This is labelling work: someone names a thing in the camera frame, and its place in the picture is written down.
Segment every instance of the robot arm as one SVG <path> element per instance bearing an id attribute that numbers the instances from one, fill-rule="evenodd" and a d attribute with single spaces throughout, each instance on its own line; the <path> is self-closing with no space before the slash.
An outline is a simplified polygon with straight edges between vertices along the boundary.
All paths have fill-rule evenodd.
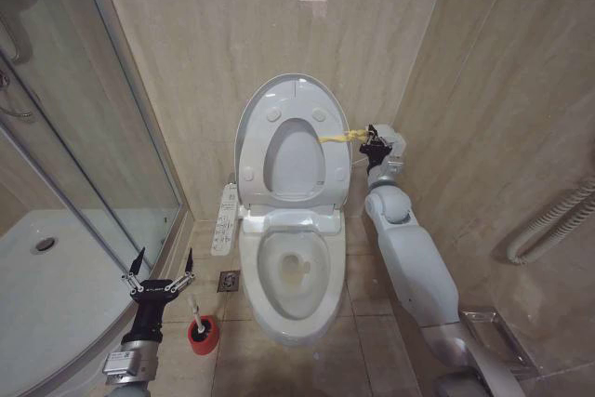
<path id="1" fill-rule="evenodd" d="M 508 368 L 459 321 L 455 282 L 430 234 L 417 223 L 411 200 L 397 187 L 396 177 L 403 167 L 403 138 L 386 125 L 369 126 L 369 130 L 370 137 L 360 149 L 370 161 L 365 211 L 377 229 L 378 246 L 401 304 L 443 363 L 474 369 L 493 397 L 523 397 Z M 447 393 L 440 395 L 463 395 L 451 393 L 453 389 L 445 383 L 443 391 Z"/>

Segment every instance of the shower hose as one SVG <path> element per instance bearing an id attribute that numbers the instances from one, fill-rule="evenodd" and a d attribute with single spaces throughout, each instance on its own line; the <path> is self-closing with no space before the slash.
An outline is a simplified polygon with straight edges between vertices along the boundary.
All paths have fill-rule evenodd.
<path id="1" fill-rule="evenodd" d="M 528 264 L 541 258 L 562 239 L 595 213 L 595 175 L 567 193 L 556 205 L 534 218 L 507 248 L 507 258 L 514 264 Z M 535 235 L 549 229 L 533 246 L 521 253 Z"/>

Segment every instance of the red toilet brush holder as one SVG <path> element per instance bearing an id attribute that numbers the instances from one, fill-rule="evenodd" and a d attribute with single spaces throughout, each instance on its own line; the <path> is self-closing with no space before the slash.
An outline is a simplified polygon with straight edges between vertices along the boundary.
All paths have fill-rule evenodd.
<path id="1" fill-rule="evenodd" d="M 207 355 L 219 342 L 219 329 L 212 315 L 201 316 L 201 323 L 205 328 L 203 333 L 198 332 L 198 324 L 192 320 L 188 327 L 188 340 L 195 354 Z"/>

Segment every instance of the toilet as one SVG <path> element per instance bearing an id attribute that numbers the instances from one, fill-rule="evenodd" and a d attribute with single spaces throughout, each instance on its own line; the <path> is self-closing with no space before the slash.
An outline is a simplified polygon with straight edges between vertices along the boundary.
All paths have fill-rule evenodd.
<path id="1" fill-rule="evenodd" d="M 345 278 L 349 131 L 320 81 L 283 74 L 245 107 L 235 139 L 242 284 L 255 319 L 287 346 L 312 343 L 334 321 Z"/>

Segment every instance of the floor tile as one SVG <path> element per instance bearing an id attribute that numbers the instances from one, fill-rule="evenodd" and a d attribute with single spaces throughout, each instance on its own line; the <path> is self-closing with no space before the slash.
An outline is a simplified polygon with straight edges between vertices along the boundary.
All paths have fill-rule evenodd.
<path id="1" fill-rule="evenodd" d="M 419 397 L 416 376 L 394 316 L 357 316 L 356 324 L 374 397 Z"/>
<path id="2" fill-rule="evenodd" d="M 235 252 L 233 261 L 231 262 L 231 270 L 241 270 L 240 256 Z M 228 293 L 227 302 L 225 304 L 224 320 L 251 320 L 252 308 L 250 302 L 244 293 L 244 283 L 242 274 L 240 273 L 240 289 L 237 292 Z"/>
<path id="3" fill-rule="evenodd" d="M 157 378 L 149 385 L 152 397 L 208 397 L 211 395 L 218 348 L 196 355 L 187 339 L 184 323 L 164 324 L 159 346 Z"/>
<path id="4" fill-rule="evenodd" d="M 355 315 L 392 315 L 390 279 L 374 255 L 347 256 L 347 287 Z"/>
<path id="5" fill-rule="evenodd" d="M 343 285 L 343 292 L 341 293 L 341 300 L 338 303 L 337 316 L 353 316 L 353 309 L 351 308 L 350 294 L 347 290 L 347 281 Z"/>
<path id="6" fill-rule="evenodd" d="M 348 255 L 372 254 L 372 246 L 368 242 L 362 218 L 345 219 L 345 237 L 347 239 Z"/>
<path id="7" fill-rule="evenodd" d="M 214 220 L 197 220 L 194 222 L 189 245 L 192 247 L 192 257 L 195 259 L 210 258 L 213 233 L 215 232 Z"/>
<path id="8" fill-rule="evenodd" d="M 255 321 L 222 326 L 213 397 L 371 396 L 355 322 L 339 317 L 313 346 L 287 348 Z"/>
<path id="9" fill-rule="evenodd" d="M 217 315 L 222 320 L 225 311 L 227 293 L 217 293 L 219 273 L 231 269 L 231 257 L 212 257 L 194 260 L 196 279 L 186 288 L 181 296 L 167 304 L 164 323 L 189 322 L 192 319 L 187 296 L 196 296 L 200 312 L 203 315 Z"/>

